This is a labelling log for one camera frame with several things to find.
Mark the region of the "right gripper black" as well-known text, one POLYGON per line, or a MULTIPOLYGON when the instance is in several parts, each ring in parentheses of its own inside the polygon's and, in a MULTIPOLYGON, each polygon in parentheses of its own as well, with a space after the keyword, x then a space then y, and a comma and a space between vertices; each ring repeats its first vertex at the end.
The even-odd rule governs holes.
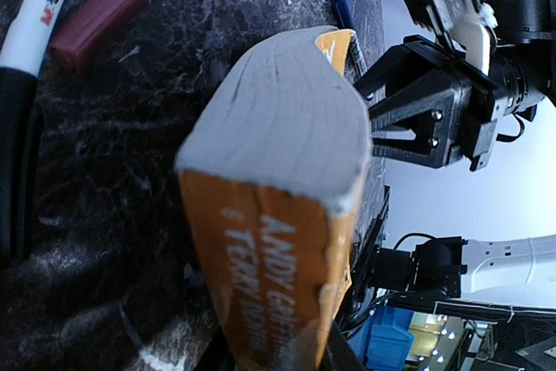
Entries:
POLYGON ((434 169, 461 159, 472 171, 485 168, 504 115, 502 89, 422 36, 406 37, 403 46, 388 49, 354 84, 365 98, 384 90, 369 106, 374 133, 414 133, 374 137, 373 155, 434 169))

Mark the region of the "orange green paperback book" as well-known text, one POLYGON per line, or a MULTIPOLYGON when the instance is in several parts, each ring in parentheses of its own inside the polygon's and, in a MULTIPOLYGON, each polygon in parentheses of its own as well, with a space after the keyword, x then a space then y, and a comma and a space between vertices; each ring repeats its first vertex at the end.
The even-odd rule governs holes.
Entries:
POLYGON ((175 157, 217 319, 242 370, 316 370, 350 285, 371 134, 345 78, 353 31, 246 51, 175 157))

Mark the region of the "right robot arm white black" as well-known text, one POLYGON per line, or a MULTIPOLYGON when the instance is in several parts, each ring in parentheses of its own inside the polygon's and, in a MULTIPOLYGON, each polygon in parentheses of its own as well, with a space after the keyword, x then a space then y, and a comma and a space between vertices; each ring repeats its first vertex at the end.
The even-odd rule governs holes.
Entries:
MULTIPOLYGON (((555 0, 404 0, 435 38, 409 36, 355 87, 383 89, 369 108, 375 156, 442 168, 467 159, 487 166, 500 120, 530 122, 555 97, 555 0)), ((552 308, 489 305, 470 295, 555 279, 553 236, 514 241, 432 238, 412 252, 375 253, 373 286, 389 305, 483 321, 553 318, 552 308)))

